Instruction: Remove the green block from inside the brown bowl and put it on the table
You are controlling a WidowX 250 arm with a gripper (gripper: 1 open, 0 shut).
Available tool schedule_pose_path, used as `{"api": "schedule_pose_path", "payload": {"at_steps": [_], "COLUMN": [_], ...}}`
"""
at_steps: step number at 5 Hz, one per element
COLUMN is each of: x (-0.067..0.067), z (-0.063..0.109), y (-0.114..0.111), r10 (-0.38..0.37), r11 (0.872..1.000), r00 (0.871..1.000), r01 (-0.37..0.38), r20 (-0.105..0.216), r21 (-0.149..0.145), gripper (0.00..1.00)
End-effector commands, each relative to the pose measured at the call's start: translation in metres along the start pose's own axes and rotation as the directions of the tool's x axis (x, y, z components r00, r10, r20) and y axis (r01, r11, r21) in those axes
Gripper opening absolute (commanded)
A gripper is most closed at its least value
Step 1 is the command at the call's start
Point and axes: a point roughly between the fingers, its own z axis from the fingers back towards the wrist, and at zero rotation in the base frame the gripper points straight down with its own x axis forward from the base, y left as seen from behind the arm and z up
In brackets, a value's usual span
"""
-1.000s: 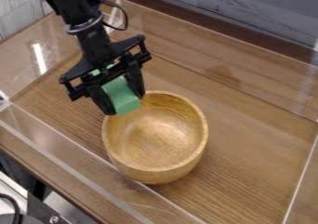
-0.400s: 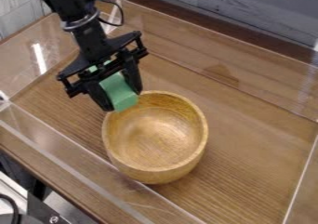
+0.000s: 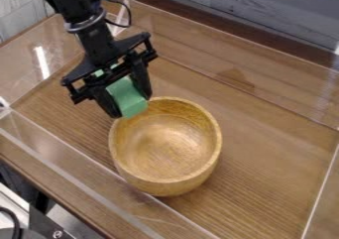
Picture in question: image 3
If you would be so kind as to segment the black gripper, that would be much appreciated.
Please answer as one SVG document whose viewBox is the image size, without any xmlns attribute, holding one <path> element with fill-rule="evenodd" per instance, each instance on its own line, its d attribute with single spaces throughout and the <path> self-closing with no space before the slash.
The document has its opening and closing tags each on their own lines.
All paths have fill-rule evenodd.
<svg viewBox="0 0 339 239">
<path fill-rule="evenodd" d="M 104 87 L 130 73 L 133 85 L 145 99 L 152 96 L 146 71 L 148 63 L 157 54 L 150 45 L 150 34 L 141 32 L 122 40 L 114 40 L 104 22 L 94 24 L 65 23 L 84 47 L 84 59 L 62 77 L 61 86 L 73 103 L 93 99 L 110 118 L 121 116 L 116 102 Z"/>
</svg>

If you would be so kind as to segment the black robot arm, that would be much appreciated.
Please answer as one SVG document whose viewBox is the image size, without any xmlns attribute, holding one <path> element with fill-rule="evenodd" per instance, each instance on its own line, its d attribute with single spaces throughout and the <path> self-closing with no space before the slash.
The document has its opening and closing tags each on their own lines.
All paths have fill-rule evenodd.
<svg viewBox="0 0 339 239">
<path fill-rule="evenodd" d="M 146 67 L 156 51 L 150 34 L 117 40 L 108 28 L 113 22 L 105 18 L 102 0 L 46 1 L 84 48 L 80 64 L 61 79 L 72 101 L 94 101 L 112 118 L 133 117 L 146 109 L 152 96 Z"/>
</svg>

